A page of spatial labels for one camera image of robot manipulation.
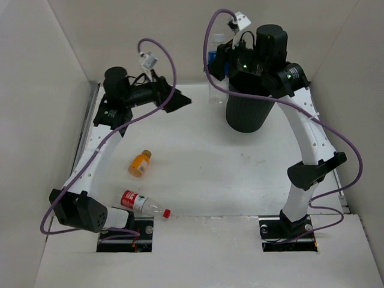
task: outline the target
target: bottle label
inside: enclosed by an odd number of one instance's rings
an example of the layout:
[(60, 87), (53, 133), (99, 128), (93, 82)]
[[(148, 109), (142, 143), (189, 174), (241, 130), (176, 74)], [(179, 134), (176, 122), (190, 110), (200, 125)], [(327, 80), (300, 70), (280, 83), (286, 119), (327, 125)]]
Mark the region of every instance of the bottle label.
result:
[(127, 190), (121, 197), (121, 205), (132, 210), (141, 212), (147, 197)]
[(143, 161), (140, 163), (140, 165), (139, 165), (139, 170), (140, 170), (142, 173), (144, 173), (144, 171), (145, 171), (145, 169), (146, 169), (147, 166), (148, 166), (148, 162), (145, 161), (145, 160), (143, 160)]

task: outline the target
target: bottle cap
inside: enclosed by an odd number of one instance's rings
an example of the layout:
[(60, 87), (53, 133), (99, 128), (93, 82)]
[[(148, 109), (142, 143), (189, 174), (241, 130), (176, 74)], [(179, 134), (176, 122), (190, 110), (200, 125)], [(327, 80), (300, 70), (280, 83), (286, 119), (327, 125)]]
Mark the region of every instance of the bottle cap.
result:
[(164, 218), (169, 218), (169, 215), (170, 215), (170, 210), (169, 210), (169, 209), (166, 209), (166, 210), (164, 211), (163, 217), (164, 217)]
[(142, 154), (147, 155), (148, 158), (150, 158), (150, 157), (152, 156), (152, 153), (151, 153), (150, 151), (148, 151), (148, 150), (144, 150), (144, 151), (142, 152)]

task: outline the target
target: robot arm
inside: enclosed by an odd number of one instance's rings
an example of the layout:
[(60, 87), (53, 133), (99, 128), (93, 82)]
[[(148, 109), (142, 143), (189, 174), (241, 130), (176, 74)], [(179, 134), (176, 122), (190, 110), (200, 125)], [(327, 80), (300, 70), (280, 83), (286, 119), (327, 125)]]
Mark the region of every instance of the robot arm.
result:
[[(166, 100), (172, 87), (163, 76), (158, 77), (154, 70), (150, 72), (150, 79), (154, 82), (132, 87), (124, 68), (113, 67), (106, 71), (106, 79), (103, 83), (106, 94), (101, 100), (94, 119), (91, 137), (79, 163), (64, 186), (77, 176), (107, 135), (131, 121), (133, 117), (131, 108), (147, 103), (155, 103), (159, 106)], [(163, 110), (169, 113), (190, 103), (191, 100), (176, 89)], [(54, 212), (60, 224), (91, 232), (100, 232), (111, 227), (126, 227), (129, 216), (126, 210), (106, 207), (97, 201), (100, 182), (109, 158), (124, 134), (125, 129), (121, 129), (119, 133), (108, 138), (82, 176), (55, 206)], [(52, 190), (49, 196), (51, 203), (60, 192), (61, 190)]]
[[(252, 49), (246, 48), (244, 41), (236, 47), (231, 46), (231, 41), (220, 45), (216, 58), (208, 64), (209, 73), (223, 80), (228, 62), (229, 77), (240, 72), (256, 75), (273, 98), (294, 104), (318, 119), (303, 69), (286, 61), (287, 33), (278, 25), (263, 25), (256, 36)], [(288, 168), (291, 188), (274, 235), (293, 238), (302, 233), (307, 223), (308, 204), (316, 187), (327, 173), (346, 162), (346, 155), (335, 150), (320, 125), (292, 107), (278, 105), (295, 134), (302, 161)]]

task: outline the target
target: plastic bottle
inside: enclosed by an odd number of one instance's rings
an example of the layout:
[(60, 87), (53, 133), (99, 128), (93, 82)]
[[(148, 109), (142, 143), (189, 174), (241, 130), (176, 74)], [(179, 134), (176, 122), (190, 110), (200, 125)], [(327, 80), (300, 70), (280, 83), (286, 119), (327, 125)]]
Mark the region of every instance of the plastic bottle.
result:
[(127, 190), (123, 195), (119, 195), (120, 204), (124, 207), (132, 209), (134, 212), (139, 212), (149, 216), (162, 216), (169, 218), (170, 210), (164, 209), (151, 198), (139, 195), (135, 192)]
[(132, 161), (128, 171), (135, 177), (141, 177), (149, 164), (149, 159), (151, 156), (152, 153), (150, 153), (148, 150), (144, 150)]
[[(210, 51), (208, 52), (208, 63), (212, 62), (215, 59), (217, 46), (223, 43), (224, 43), (224, 34), (213, 35), (213, 39), (210, 44)], [(228, 90), (229, 80), (227, 76), (222, 81), (217, 80), (214, 76), (211, 76), (211, 78), (217, 86), (225, 90)], [(210, 104), (223, 105), (227, 103), (227, 100), (228, 100), (227, 94), (217, 90), (209, 83), (209, 103)]]

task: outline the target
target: white wall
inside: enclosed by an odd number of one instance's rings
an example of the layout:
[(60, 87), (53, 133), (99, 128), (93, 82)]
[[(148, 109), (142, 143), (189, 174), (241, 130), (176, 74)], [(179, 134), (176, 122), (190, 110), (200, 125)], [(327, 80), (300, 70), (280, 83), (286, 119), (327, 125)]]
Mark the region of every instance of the white wall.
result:
[[(103, 73), (122, 65), (128, 73), (140, 73), (136, 43), (152, 37), (163, 43), (174, 57), (182, 82), (203, 80), (202, 40), (206, 26), (219, 8), (243, 11), (253, 21), (281, 25), (289, 35), (289, 60), (305, 68), (309, 78), (320, 67), (326, 53), (357, 0), (145, 0), (94, 1), (49, 0), (86, 75), (103, 81)], [(231, 31), (220, 16), (213, 32)], [(170, 75), (162, 53), (159, 73)]]
[(0, 1), (0, 286), (32, 287), (89, 83), (46, 0)]
[[(345, 192), (352, 212), (362, 217), (374, 257), (384, 276), (384, 1), (360, 0), (313, 79), (323, 119), (347, 135), (364, 159), (361, 181)], [(356, 157), (339, 141), (348, 162), (341, 181), (357, 173)]]

